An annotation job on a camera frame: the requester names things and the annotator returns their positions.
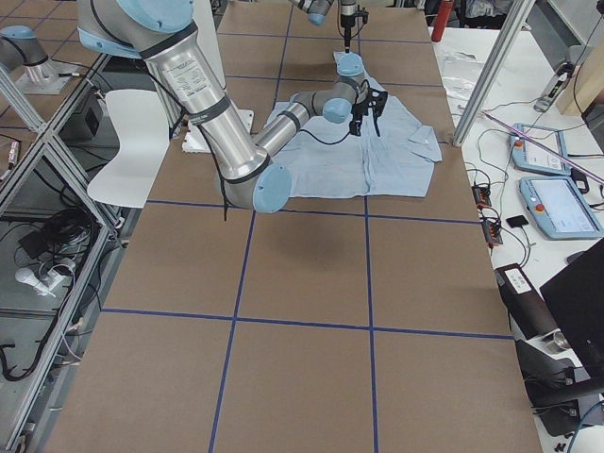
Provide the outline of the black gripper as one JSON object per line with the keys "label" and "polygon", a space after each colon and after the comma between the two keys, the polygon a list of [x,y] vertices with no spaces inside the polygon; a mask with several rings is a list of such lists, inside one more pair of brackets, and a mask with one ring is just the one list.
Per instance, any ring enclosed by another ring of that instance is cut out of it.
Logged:
{"label": "black gripper", "polygon": [[368,22],[368,11],[365,7],[360,7],[357,2],[339,2],[339,31],[344,35],[344,51],[350,53],[351,35],[350,32],[357,25],[358,20],[365,25]]}
{"label": "black gripper", "polygon": [[359,137],[361,135],[363,118],[369,115],[369,111],[372,111],[370,117],[374,131],[376,135],[380,137],[381,133],[378,126],[378,118],[382,115],[385,109],[387,99],[387,92],[373,88],[367,89],[364,99],[360,102],[356,102],[353,106],[353,117],[349,123],[349,134]]}

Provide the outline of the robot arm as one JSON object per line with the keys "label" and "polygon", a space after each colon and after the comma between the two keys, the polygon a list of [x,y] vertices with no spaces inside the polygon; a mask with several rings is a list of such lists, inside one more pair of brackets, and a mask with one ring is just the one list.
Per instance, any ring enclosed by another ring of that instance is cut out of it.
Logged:
{"label": "robot arm", "polygon": [[367,115],[379,118],[388,94],[371,88],[361,57],[346,52],[327,91],[300,92],[260,133],[251,136],[197,43],[191,1],[80,1],[81,43],[102,54],[141,59],[163,77],[191,123],[207,141],[225,207],[272,213],[292,188],[289,171],[273,161],[313,117],[349,123],[361,133]]}
{"label": "robot arm", "polygon": [[337,5],[337,26],[344,40],[344,51],[351,52],[352,40],[357,37],[368,23],[369,12],[359,6],[355,0],[290,0],[290,3],[307,14],[314,25],[322,25],[331,7]]}

